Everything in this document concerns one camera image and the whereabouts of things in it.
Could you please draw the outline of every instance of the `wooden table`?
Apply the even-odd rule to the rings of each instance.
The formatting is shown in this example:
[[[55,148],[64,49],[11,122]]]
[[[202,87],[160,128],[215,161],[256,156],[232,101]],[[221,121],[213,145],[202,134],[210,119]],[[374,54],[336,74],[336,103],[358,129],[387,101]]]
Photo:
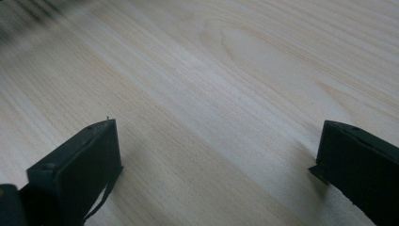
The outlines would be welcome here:
[[[399,146],[398,1],[49,2],[0,2],[0,184],[109,116],[87,225],[373,225],[307,168],[324,120]]]

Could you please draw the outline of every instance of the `black strap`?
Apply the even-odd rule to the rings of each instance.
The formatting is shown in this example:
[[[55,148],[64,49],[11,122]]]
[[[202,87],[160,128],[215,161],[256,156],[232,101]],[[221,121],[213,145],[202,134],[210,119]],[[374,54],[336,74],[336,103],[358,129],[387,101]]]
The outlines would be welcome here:
[[[91,216],[95,215],[97,211],[103,206],[105,203],[106,199],[108,198],[109,194],[111,193],[112,189],[114,188],[115,183],[118,180],[118,177],[120,176],[120,173],[122,172],[123,167],[120,167],[118,171],[114,173],[114,175],[111,177],[111,180],[108,182],[106,185],[103,197],[101,201],[97,204],[97,206],[90,212],[88,213],[83,219],[82,219],[82,225],[85,225],[86,220],[90,218]]]

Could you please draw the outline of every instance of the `light wood surface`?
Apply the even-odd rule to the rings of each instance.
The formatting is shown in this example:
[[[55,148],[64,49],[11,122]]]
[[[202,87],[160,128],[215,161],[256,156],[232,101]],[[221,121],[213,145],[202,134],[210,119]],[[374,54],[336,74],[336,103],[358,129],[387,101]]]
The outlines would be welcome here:
[[[307,168],[324,120],[399,146],[398,1],[36,2],[0,2],[0,184],[109,116],[87,225],[373,225]]]

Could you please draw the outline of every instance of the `wood grain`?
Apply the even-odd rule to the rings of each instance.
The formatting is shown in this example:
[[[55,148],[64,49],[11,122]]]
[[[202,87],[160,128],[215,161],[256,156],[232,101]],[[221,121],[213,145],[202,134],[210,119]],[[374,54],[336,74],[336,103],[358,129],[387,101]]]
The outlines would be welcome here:
[[[117,119],[87,225],[373,225],[310,175],[324,120],[399,146],[399,2],[0,2],[0,184]]]

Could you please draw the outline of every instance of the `black object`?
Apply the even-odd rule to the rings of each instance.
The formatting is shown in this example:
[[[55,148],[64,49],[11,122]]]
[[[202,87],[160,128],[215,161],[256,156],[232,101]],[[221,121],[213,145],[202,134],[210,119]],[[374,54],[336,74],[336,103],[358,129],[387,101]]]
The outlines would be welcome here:
[[[399,225],[399,148],[358,127],[325,121],[310,172],[332,183],[376,225]]]
[[[121,170],[115,120],[92,124],[29,168],[29,184],[18,193],[15,186],[0,185],[0,225],[83,225]]]

